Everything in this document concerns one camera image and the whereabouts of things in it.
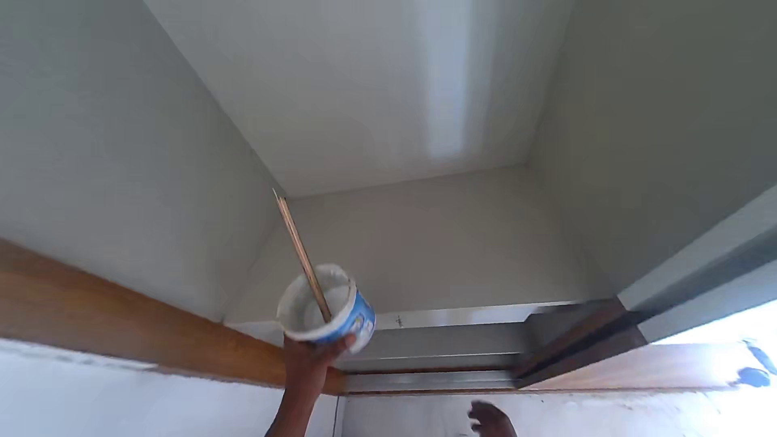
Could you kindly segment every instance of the white paint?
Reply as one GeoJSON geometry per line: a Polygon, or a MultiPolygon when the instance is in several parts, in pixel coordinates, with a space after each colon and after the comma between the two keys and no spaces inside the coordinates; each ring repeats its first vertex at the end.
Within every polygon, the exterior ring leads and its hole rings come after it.
{"type": "Polygon", "coordinates": [[[637,325],[649,342],[777,300],[777,260],[637,325]]]}
{"type": "MultiPolygon", "coordinates": [[[[257,437],[270,427],[283,394],[5,349],[0,387],[0,430],[14,437],[257,437]]],[[[336,403],[319,398],[308,437],[333,437],[336,403]]]]}
{"type": "Polygon", "coordinates": [[[217,320],[277,220],[148,8],[0,4],[0,237],[217,320]]]}
{"type": "Polygon", "coordinates": [[[775,15],[576,2],[530,166],[616,289],[777,184],[775,15]]]}
{"type": "MultiPolygon", "coordinates": [[[[562,305],[564,302],[554,302],[554,304],[562,305]]],[[[314,315],[311,318],[320,318],[318,306],[315,305],[312,308],[308,311],[318,312],[318,316],[314,315]]],[[[526,321],[537,308],[536,305],[502,305],[383,313],[375,315],[375,330],[520,323],[526,321]]],[[[227,326],[277,346],[284,343],[283,327],[275,320],[227,323],[227,326]]]]}
{"type": "Polygon", "coordinates": [[[513,389],[507,370],[482,372],[420,372],[349,375],[346,391],[363,393],[400,390],[497,390],[513,389]]]}
{"type": "Polygon", "coordinates": [[[523,354],[534,350],[533,346],[521,323],[379,330],[363,351],[342,357],[337,365],[376,359],[523,354]]]}
{"type": "Polygon", "coordinates": [[[294,197],[525,159],[572,0],[146,0],[294,197]]]}
{"type": "Polygon", "coordinates": [[[756,237],[777,229],[777,186],[761,194],[618,294],[632,310],[682,279],[723,259],[756,237]]]}
{"type": "MultiPolygon", "coordinates": [[[[338,314],[345,307],[348,302],[348,290],[349,287],[344,285],[324,291],[324,299],[333,314],[338,314]]],[[[305,311],[302,314],[302,326],[305,330],[314,330],[324,326],[324,317],[321,315],[319,304],[313,298],[305,306],[305,311]]]]}
{"type": "MultiPolygon", "coordinates": [[[[314,196],[290,209],[312,262],[342,266],[377,314],[611,296],[589,286],[520,166],[314,196]]],[[[227,322],[273,320],[299,273],[279,225],[227,322]]]]}
{"type": "Polygon", "coordinates": [[[501,408],[527,437],[773,435],[777,390],[348,397],[343,437],[474,436],[470,402],[501,408]]]}
{"type": "MultiPolygon", "coordinates": [[[[564,305],[568,302],[555,302],[564,305]]],[[[488,323],[523,322],[537,309],[536,305],[478,306],[475,308],[429,309],[376,314],[375,329],[414,327],[450,327],[488,323]]]]}

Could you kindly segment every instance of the finger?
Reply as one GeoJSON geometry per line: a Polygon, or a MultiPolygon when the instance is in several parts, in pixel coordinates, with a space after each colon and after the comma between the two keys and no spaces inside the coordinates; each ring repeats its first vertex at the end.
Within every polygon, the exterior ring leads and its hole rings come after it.
{"type": "Polygon", "coordinates": [[[330,365],[332,364],[337,357],[343,354],[354,342],[356,341],[356,336],[353,334],[348,334],[343,338],[340,338],[338,341],[335,341],[334,343],[327,344],[325,346],[321,347],[319,359],[321,362],[330,365]]]}

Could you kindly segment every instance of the wooden stick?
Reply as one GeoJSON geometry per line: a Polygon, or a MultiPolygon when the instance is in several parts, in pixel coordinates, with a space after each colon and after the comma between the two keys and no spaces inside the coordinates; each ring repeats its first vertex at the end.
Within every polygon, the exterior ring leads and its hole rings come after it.
{"type": "Polygon", "coordinates": [[[329,323],[332,319],[332,312],[329,311],[329,306],[326,305],[326,299],[324,299],[324,293],[321,291],[319,280],[315,277],[313,266],[308,259],[308,253],[305,252],[305,247],[302,246],[302,240],[299,238],[297,226],[294,225],[294,219],[291,218],[291,211],[289,211],[289,206],[286,204],[286,198],[278,196],[275,189],[273,189],[273,194],[275,194],[275,200],[278,202],[280,215],[283,216],[284,223],[286,223],[286,229],[288,229],[289,235],[291,236],[291,242],[294,244],[294,249],[297,250],[299,262],[302,264],[302,270],[305,271],[305,276],[308,277],[308,283],[310,284],[310,289],[313,290],[315,301],[319,304],[321,316],[324,318],[324,322],[329,323]]]}

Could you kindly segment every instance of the wooden panel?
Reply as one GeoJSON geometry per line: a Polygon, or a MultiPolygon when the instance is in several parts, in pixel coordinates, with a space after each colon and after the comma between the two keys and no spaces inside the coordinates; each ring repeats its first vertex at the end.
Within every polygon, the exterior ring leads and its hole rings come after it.
{"type": "MultiPolygon", "coordinates": [[[[282,386],[283,351],[0,239],[0,337],[282,386]]],[[[330,369],[326,392],[343,373],[330,369]]]]}
{"type": "Polygon", "coordinates": [[[720,389],[761,365],[743,343],[648,344],[522,390],[720,389]]]}
{"type": "Polygon", "coordinates": [[[575,324],[564,334],[558,336],[547,346],[533,354],[526,362],[522,362],[514,369],[514,375],[517,378],[526,376],[536,370],[543,363],[553,360],[562,355],[568,348],[573,346],[584,338],[592,335],[608,324],[620,319],[628,312],[617,298],[604,301],[601,308],[594,311],[590,316],[575,324]]]}
{"type": "Polygon", "coordinates": [[[564,359],[549,365],[538,372],[516,380],[516,387],[523,388],[539,383],[564,373],[572,372],[586,365],[605,360],[647,344],[645,337],[636,327],[629,327],[602,341],[599,341],[583,351],[579,351],[564,359]]]}

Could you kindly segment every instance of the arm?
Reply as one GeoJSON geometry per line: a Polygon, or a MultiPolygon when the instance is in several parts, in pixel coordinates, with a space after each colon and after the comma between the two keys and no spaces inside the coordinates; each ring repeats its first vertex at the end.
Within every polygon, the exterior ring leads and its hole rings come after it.
{"type": "Polygon", "coordinates": [[[352,334],[324,346],[284,338],[286,391],[265,437],[304,437],[313,405],[326,380],[326,369],[356,337],[352,334]]]}

